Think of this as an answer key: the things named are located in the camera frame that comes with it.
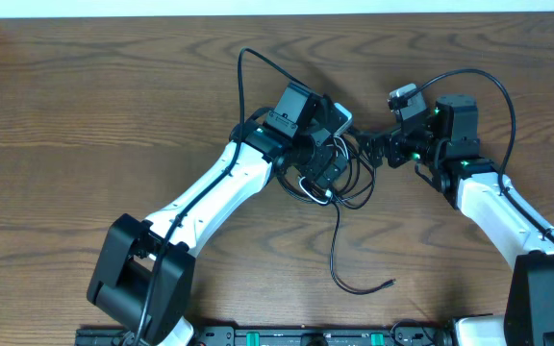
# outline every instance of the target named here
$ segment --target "cable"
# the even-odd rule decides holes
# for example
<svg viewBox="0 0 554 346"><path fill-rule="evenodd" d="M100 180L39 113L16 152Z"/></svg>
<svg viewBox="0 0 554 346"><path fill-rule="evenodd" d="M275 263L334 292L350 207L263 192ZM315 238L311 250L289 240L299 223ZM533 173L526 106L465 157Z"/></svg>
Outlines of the cable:
<svg viewBox="0 0 554 346"><path fill-rule="evenodd" d="M532 215L530 215L529 212L527 212L527 210L525 210L515 200L515 198L509 192L510 189L505 187L504 185L503 177L504 177L504 174L506 173L506 166L508 165L508 160L510 159L512 150L515 146L515 140L516 140L516 112L515 112L515 106L512 103L512 99L508 94L508 90L501 84L501 82L499 82L499 80L493 77L490 73L480 69L476 69L476 68L458 69L458 70L440 74L439 76L431 79L430 81L426 82L422 86L417 87L416 89L406 93L405 95L402 96L402 101L406 102L407 100L411 99L416 94L418 94L419 92L421 92L422 90L424 90L425 88L429 87L430 85L432 85L437 81L440 81L444 78L454 76L457 74L462 74L462 73L478 74L488 78L497 86L497 88L499 88L499 90L503 94L504 99L506 100L506 104L508 105L508 110L510 112L511 129L510 129L510 141L508 142L508 148L506 149L506 154L504 155L504 159L501 162L501 165L499 166L499 172L497 172L497 183L499 184L499 191L500 193L503 193L506 195L506 198L508 199L508 201L510 201L510 203L515 207L515 209L518 210L518 212L520 212L527 219L527 221L529 221L532 225L534 225L534 227L536 227L541 234L545 235L545 237L547 237L548 240L550 240L554 244L554 235L551 234L552 229L546 229L545 227L543 227L540 224L540 222L538 222L538 220L536 220Z"/></svg>
<svg viewBox="0 0 554 346"><path fill-rule="evenodd" d="M328 200L326 201L320 201L318 200L317 198L315 198L311 192L309 192L304 186L303 186L303 181L305 180L305 177L300 177L298 178L298 185L300 186L300 189L303 190L303 192L305 192L309 198L311 198L312 200L314 200L314 202L318 203L319 205L322 205L322 206L326 206L328 205L329 203L331 203L331 198L329 198Z"/></svg>
<svg viewBox="0 0 554 346"><path fill-rule="evenodd" d="M335 151L335 157L339 156L339 152L341 152L341 154L345 157L345 151L343 150L343 148L341 148L337 144L326 144L326 146L332 146L332 147L335 147L335 149L339 149L339 150Z"/></svg>
<svg viewBox="0 0 554 346"><path fill-rule="evenodd" d="M228 166L223 170L223 172L217 176L207 187L205 187L198 195L196 195L191 202L189 202L183 210L179 214L177 214L174 218L174 221L172 222L172 225L170 225L170 228L166 232L164 236L164 242L162 246L160 247L160 251L155 259L155 263L153 264L153 270L151 279L149 280L149 286L147 287L147 293L146 298L144 299L144 305L142 306L142 312L140 314L140 320L138 323L138 330L136 331L135 337L134 337L134 344L133 346L138 346L141 336L144 335L146 330L146 316L148 314L149 307L151 305L151 300L153 298L153 292L155 291L155 284L157 281L157 273L160 272L160 269L162 268L162 262L164 261L165 253L168 248L168 244L170 243L170 239L174 235L174 231L181 226L181 222L183 221L183 218L189 213L189 211L200 201L204 196L209 193L219 182L221 182L226 176L230 174L234 166L237 164L237 159L239 158L240 153L240 147L242 145L242 138L243 138L243 126L245 123L245 98L244 98L244 92L243 92L243 84L242 84L242 56L245 52L249 52L253 54L254 56L258 57L263 62L268 63L270 66L272 66L274 69L276 69L278 72L292 80L293 82L296 82L302 86L304 86L303 83L301 83L299 80L291 76L286 70L278 66L276 63L270 61L268 58L263 56L262 54L256 52L255 50L249 48L249 47L243 47L240 49L239 52L239 60L237 62L237 78L239 82L239 138L237 139L237 146L235 148L235 153L232 157L232 160L228 164Z"/></svg>
<svg viewBox="0 0 554 346"><path fill-rule="evenodd" d="M373 190L375 189L376 169L374 167L372 168L373 164L371 162L369 162L367 159L365 159L364 156L361 153L359 153L351 143L349 143L349 142L347 142L347 143L350 144L349 148L352 149L352 156L357 160L357 162L359 164L360 163L363 164L363 167L366 169L366 171L371 176L371 182L369 184L367 184L365 187L363 187L363 189L361 189L360 191L354 193L351 196L345 197L345 196L343 196L343 194L337 193L337 194L335 194L335 199L337 200L337 202L341 203L344 207L346 207L348 209L358 210L358 209L365 206L365 204L369 201L369 199L371 198L371 195L373 194ZM358 206L353 206L353 205L347 203L347 201L352 200L352 199L360 196L361 194L363 194L368 189L369 189L369 193L367 194L367 196L365 197L363 202L361 202L361 204L359 204Z"/></svg>
<svg viewBox="0 0 554 346"><path fill-rule="evenodd" d="M422 329L422 332L424 333L424 336L426 336L426 338L429 339L429 341L431 341L431 343L425 344L423 346L433 346L433 345L435 345L435 341L433 341L434 338L431 337L431 335L429 335L427 333L427 331L424 329L424 327L422 327L422 324L420 324L420 322L418 322L416 320L413 320L413 319L410 319L410 318L405 318L405 319L402 319L399 322L395 323L392 326L392 328L390 328L390 338L392 339L392 342L394 342L394 344L396 346L406 346L406 345L402 344L401 342L397 341L396 337L395 337L397 326L399 326L400 324L403 324L405 322L409 322L409 323L413 323L413 324L417 325L419 328Z"/></svg>
<svg viewBox="0 0 554 346"><path fill-rule="evenodd" d="M279 185L292 197L294 197L295 199L303 202L303 203L308 203L308 204L313 204L315 203L313 200L311 199L306 199L304 196L300 195L299 193L297 193L295 190L294 190L294 187L290 184L290 182L288 182L286 180L286 178L284 176L278 176L277 177L277 182L279 182Z"/></svg>
<svg viewBox="0 0 554 346"><path fill-rule="evenodd" d="M356 148L352 143L349 141L345 141L345 147L347 150L351 151L352 153L357 153ZM353 171L353 164L352 164L352 155L349 155L348 165L350 167L350 173L347 176L347 182L345 182L345 185L337 191L338 195L342 196L346 193L349 193L356 187L356 184L358 183L359 179L361 178L361 161L356 160L356 178L354 178L354 183L352 183L352 186L350 186L350 182L352 181L352 171Z"/></svg>
<svg viewBox="0 0 554 346"><path fill-rule="evenodd" d="M433 156L433 166L435 167L435 169L440 169L441 146L447 141L450 141L450 138L448 138L448 137L442 138L438 142L438 145L435 147L435 155Z"/></svg>
<svg viewBox="0 0 554 346"><path fill-rule="evenodd" d="M396 283L396 279L390 279L385 283L370 289L357 289L357 288L352 288L349 284L344 283L343 280L339 277L339 275L337 275L337 272L335 271L335 244L337 243L337 232L339 231L341 212L339 210L339 206L337 205L337 203L332 202L331 204L335 206L335 210L337 211L337 222L335 223L335 231L333 232L333 243L331 245L329 267L331 270L331 277L333 278L333 281L335 282L337 287L341 288L342 290L350 294L366 295L394 285L394 283Z"/></svg>
<svg viewBox="0 0 554 346"><path fill-rule="evenodd" d="M350 156L347 154L347 147L345 146L345 141L343 141L343 138L340 136L333 136L333 140L335 141L335 145L337 145L337 139L341 141L341 144L343 144L343 147L339 147L341 151L343 152L343 155L347 160L350 160Z"/></svg>

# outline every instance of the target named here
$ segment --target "green connector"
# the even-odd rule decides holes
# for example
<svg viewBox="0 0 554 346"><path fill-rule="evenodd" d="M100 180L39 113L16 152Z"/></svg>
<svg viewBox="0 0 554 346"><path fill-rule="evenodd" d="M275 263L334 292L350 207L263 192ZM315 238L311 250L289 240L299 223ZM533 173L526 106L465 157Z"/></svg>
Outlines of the green connector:
<svg viewBox="0 0 554 346"><path fill-rule="evenodd" d="M384 335L383 334L372 334L371 335L371 346L384 346Z"/></svg>
<svg viewBox="0 0 554 346"><path fill-rule="evenodd" d="M260 333L247 333L247 346L260 346Z"/></svg>

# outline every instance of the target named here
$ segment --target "wood grain surface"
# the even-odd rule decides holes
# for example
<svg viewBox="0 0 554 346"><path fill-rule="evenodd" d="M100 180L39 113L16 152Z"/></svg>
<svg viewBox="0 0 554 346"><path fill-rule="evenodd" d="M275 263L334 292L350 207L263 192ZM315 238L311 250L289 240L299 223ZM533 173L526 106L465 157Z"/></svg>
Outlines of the wood grain surface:
<svg viewBox="0 0 554 346"><path fill-rule="evenodd" d="M85 298L110 224L173 200L223 150L238 121L236 58L248 45L352 110L362 129L394 122L388 93L444 71L499 78L517 110L508 174L554 224L554 13L0 20L0 345L69 345L113 324ZM284 78L245 59L249 112ZM499 161L509 116L477 76L438 83L474 95L483 151ZM384 166L375 194L344 211L328 272L332 208L276 183L244 203L196 265L192 321L367 326L502 313L511 271L476 225L414 173Z"/></svg>

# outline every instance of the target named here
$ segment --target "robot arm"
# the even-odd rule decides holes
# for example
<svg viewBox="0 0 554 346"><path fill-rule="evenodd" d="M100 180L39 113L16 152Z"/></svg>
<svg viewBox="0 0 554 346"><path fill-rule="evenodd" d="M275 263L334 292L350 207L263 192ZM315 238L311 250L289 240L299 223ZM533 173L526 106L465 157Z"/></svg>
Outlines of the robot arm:
<svg viewBox="0 0 554 346"><path fill-rule="evenodd" d="M235 147L235 142L229 143L213 167L196 183L172 203L145 218L152 223L150 227L152 233L159 237L165 236L183 206L223 172L234 156ZM188 253L198 257L204 244L228 216L242 202L260 192L268 183L271 169L272 161L266 161L262 152L243 143L240 147L237 164L230 175L225 177L188 213L182 225L174 232L170 243L176 245L184 242L189 247Z"/></svg>
<svg viewBox="0 0 554 346"><path fill-rule="evenodd" d="M352 115L327 96L290 83L279 104L267 113L264 123L252 115L242 130L235 128L214 166L179 198L141 222L124 214L110 227L95 266L87 297L90 302L129 330L137 330L145 297L152 293L142 339L149 344L185 345L193 335L183 318L187 307L195 258L228 216L247 198L259 192L275 174L293 166L311 184L326 188L347 166L335 154L333 137L350 126ZM232 162L237 144L239 156L233 169L208 191L172 233L165 235L177 217ZM151 259L164 247L166 255L153 273L135 257Z"/></svg>
<svg viewBox="0 0 554 346"><path fill-rule="evenodd" d="M416 161L415 173L472 219L514 271L505 316L462 318L453 339L460 346L554 345L554 227L505 175L506 190L500 190L497 167L479 155L472 97L442 96L430 114L420 93L407 103L398 100L415 89L408 85L390 94L398 126L379 135L352 135L368 155L385 158L392 168ZM430 175L421 173L422 165Z"/></svg>

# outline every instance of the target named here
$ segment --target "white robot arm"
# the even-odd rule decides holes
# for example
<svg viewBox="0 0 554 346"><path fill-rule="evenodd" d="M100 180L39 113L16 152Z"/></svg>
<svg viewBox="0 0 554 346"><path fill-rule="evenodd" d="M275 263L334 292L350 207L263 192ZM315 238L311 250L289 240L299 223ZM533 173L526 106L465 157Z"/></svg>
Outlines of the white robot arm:
<svg viewBox="0 0 554 346"><path fill-rule="evenodd" d="M517 202L541 225L552 230L554 235L554 227L516 192L510 178L504 176L503 180L504 186L510 189ZM500 193L497 173L473 174L471 178L461 180L457 205L463 215L480 226L513 270L518 256L533 252L554 255L554 244L545 239L534 225L516 210L504 193ZM528 292L522 291L519 294L526 295ZM551 309L532 313L553 314L553 296L544 296L543 299ZM505 346L507 340L504 323L504 315L463 318L455 324L455 336L460 346Z"/></svg>
<svg viewBox="0 0 554 346"><path fill-rule="evenodd" d="M145 218L152 223L151 232L160 237L165 236L183 207L221 174L232 161L236 145L235 142L229 143L219 160L196 183L172 203ZM268 183L271 169L272 162L266 161L262 152L243 143L237 164L230 174L188 213L182 225L174 231L170 242L173 245L179 242L186 243L189 253L198 257L204 244L228 216Z"/></svg>

